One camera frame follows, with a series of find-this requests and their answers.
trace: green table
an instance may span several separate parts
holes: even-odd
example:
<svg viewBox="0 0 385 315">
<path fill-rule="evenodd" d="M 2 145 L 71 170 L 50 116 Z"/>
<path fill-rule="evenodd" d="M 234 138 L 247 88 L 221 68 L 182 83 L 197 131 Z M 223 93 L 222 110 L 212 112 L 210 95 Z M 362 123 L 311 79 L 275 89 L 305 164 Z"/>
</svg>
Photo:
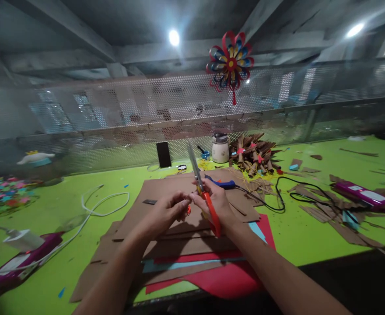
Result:
<svg viewBox="0 0 385 315">
<path fill-rule="evenodd" d="M 369 157 L 339 150 L 346 148 L 359 152 L 379 153 L 379 157 Z M 320 154 L 322 161 L 310 157 L 311 154 Z M 369 170 L 385 169 L 385 141 L 368 137 L 365 142 L 349 140 L 335 140 L 314 144 L 299 144 L 290 146 L 289 150 L 276 155 L 283 160 L 279 164 L 284 170 L 288 169 L 293 158 L 303 160 L 302 167 L 322 170 L 315 173 L 317 179 L 292 177 L 297 180 L 316 184 L 328 189 L 329 174 L 334 174 L 360 184 L 368 189 L 385 187 L 385 175 L 375 174 Z M 31 229 L 39 235 L 54 232 L 58 221 L 54 216 L 54 209 L 80 209 L 81 194 L 100 184 L 105 186 L 93 194 L 87 203 L 92 208 L 100 199 L 107 195 L 127 191 L 130 200 L 127 206 L 107 217 L 91 217 L 81 231 L 66 248 L 53 257 L 47 264 L 37 270 L 27 281 L 18 288 L 5 293 L 0 297 L 0 310 L 7 314 L 69 314 L 76 303 L 68 300 L 73 292 L 77 280 L 89 263 L 95 252 L 100 237 L 107 231 L 113 221 L 121 220 L 130 209 L 142 183 L 148 179 L 164 178 L 174 174 L 176 167 L 165 170 L 148 172 L 146 167 L 129 168 L 123 170 L 106 171 L 94 174 L 74 175 L 64 179 L 56 186 L 38 188 L 36 195 L 40 198 L 31 206 L 0 219 L 0 226 L 14 229 Z M 294 186 L 290 181 L 280 182 L 283 192 Z M 283 193 L 287 208 L 284 214 L 276 214 L 266 207 L 257 210 L 269 217 L 271 229 L 277 251 L 297 266 L 318 263 L 328 259 L 339 258 L 350 254 L 368 251 L 369 248 L 348 244 L 331 226 L 321 224 L 299 208 L 299 202 L 292 200 Z M 97 211 L 107 213 L 125 202 L 126 196 L 112 198 L 100 206 Z M 268 196 L 266 202 L 277 205 L 273 196 Z M 369 221 L 385 226 L 385 217 L 369 218 Z M 363 224 L 368 231 L 365 235 L 385 245 L 385 230 Z M 69 239 L 75 231 L 63 236 Z M 2 244 L 5 234 L 0 231 L 0 266 L 16 255 L 16 251 Z M 65 288 L 62 298 L 58 297 Z M 152 294 L 145 294 L 143 289 L 134 302 L 146 301 L 177 293 L 196 290 L 197 287 L 180 282 Z"/>
</svg>

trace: black phone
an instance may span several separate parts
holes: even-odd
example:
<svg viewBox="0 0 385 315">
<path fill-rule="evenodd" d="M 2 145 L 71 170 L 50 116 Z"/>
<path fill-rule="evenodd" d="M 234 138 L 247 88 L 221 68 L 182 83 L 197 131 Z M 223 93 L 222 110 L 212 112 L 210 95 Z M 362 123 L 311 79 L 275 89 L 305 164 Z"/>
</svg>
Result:
<svg viewBox="0 0 385 315">
<path fill-rule="evenodd" d="M 169 155 L 169 147 L 167 142 L 156 143 L 157 157 L 159 158 L 160 168 L 172 166 L 171 156 Z"/>
</svg>

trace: metal fence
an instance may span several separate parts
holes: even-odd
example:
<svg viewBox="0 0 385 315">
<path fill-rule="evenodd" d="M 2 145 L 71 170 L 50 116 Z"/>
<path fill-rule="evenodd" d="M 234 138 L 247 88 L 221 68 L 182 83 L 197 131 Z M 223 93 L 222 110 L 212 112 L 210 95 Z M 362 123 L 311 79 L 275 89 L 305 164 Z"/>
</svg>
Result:
<svg viewBox="0 0 385 315">
<path fill-rule="evenodd" d="M 157 162 L 169 142 L 186 158 L 185 138 L 210 148 L 210 136 L 234 140 L 257 131 L 291 144 L 385 131 L 385 59 L 314 63 L 252 71 L 232 95 L 210 75 L 77 81 L 0 91 L 0 173 L 16 173 L 25 152 L 53 152 L 61 174 Z"/>
</svg>

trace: hanging decoration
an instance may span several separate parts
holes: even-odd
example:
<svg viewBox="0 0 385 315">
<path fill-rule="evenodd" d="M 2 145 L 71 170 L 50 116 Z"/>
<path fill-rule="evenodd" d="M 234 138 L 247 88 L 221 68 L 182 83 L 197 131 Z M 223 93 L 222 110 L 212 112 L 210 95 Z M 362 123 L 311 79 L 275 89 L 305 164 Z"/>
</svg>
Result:
<svg viewBox="0 0 385 315">
<path fill-rule="evenodd" d="M 228 31 L 222 38 L 222 48 L 215 45 L 210 49 L 210 62 L 206 70 L 214 74 L 210 86 L 222 92 L 228 88 L 233 92 L 233 105 L 236 105 L 235 91 L 241 86 L 241 81 L 248 80 L 249 69 L 254 66 L 254 59 L 249 57 L 251 45 L 245 44 L 245 33 L 234 35 Z"/>
</svg>

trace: power adapter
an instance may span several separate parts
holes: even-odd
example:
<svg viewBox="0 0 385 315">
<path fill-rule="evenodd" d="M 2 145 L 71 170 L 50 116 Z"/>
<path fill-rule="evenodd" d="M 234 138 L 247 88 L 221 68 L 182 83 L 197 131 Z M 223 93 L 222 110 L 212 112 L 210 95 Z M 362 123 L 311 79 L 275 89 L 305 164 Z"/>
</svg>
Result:
<svg viewBox="0 0 385 315">
<path fill-rule="evenodd" d="M 44 244 L 45 240 L 30 230 L 8 230 L 3 243 L 16 248 L 19 252 L 31 252 Z"/>
</svg>

